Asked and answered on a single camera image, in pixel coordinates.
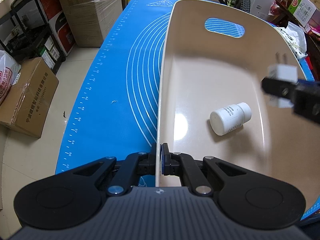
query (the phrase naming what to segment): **silicone mat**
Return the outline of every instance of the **silicone mat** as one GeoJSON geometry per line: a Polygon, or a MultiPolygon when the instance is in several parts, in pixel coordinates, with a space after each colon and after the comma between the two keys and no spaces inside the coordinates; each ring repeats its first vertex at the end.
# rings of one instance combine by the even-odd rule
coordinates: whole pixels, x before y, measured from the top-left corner
{"type": "MultiPolygon", "coordinates": [[[[56,174],[105,156],[123,160],[156,141],[165,33],[177,0],[132,0],[97,53],[62,139],[56,174]]],[[[211,18],[208,30],[240,37],[240,25],[211,18]]],[[[142,186],[154,186],[145,176],[142,186]]]]}

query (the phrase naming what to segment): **screw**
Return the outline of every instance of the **screw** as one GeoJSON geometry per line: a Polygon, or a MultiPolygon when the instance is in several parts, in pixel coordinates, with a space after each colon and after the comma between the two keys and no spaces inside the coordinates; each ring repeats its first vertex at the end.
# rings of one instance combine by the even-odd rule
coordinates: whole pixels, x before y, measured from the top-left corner
{"type": "Polygon", "coordinates": [[[282,90],[282,95],[285,96],[289,92],[289,89],[285,88],[282,90]]]}
{"type": "Polygon", "coordinates": [[[111,194],[120,194],[124,191],[123,187],[121,186],[111,186],[108,188],[108,192],[111,194]]]}
{"type": "Polygon", "coordinates": [[[211,188],[208,186],[198,186],[196,187],[196,192],[198,192],[199,194],[209,194],[211,192],[211,188]]]}
{"type": "Polygon", "coordinates": [[[320,104],[314,104],[312,108],[312,114],[318,115],[320,113],[320,104]]]}

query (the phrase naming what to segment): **cart wheel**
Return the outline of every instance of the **cart wheel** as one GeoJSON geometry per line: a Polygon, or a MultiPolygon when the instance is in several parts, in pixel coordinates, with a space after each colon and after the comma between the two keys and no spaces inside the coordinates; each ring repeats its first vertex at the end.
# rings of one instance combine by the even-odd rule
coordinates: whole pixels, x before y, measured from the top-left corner
{"type": "Polygon", "coordinates": [[[236,0],[234,8],[250,13],[250,0],[236,0]]]}

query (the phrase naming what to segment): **white bottle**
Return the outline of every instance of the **white bottle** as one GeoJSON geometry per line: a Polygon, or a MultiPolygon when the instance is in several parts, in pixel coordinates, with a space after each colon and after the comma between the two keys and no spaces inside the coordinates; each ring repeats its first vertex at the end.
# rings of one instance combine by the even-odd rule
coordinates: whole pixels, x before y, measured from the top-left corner
{"type": "Polygon", "coordinates": [[[241,127],[251,119],[251,109],[246,103],[230,105],[210,114],[210,124],[213,131],[218,135],[224,135],[241,127]]]}

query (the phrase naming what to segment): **beige floor tile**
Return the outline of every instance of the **beige floor tile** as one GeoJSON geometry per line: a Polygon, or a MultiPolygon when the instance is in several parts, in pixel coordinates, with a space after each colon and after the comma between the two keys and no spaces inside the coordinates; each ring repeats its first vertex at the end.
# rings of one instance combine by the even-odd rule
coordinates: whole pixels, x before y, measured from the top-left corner
{"type": "Polygon", "coordinates": [[[3,163],[39,180],[55,173],[59,149],[68,117],[92,60],[64,62],[40,139],[9,131],[3,163]]]}
{"type": "Polygon", "coordinates": [[[13,209],[13,200],[22,187],[33,181],[35,180],[3,164],[2,199],[4,207],[0,212],[0,236],[2,238],[8,238],[21,227],[13,209]]]}
{"type": "Polygon", "coordinates": [[[79,48],[77,45],[72,49],[66,61],[94,59],[99,48],[79,48]]]}

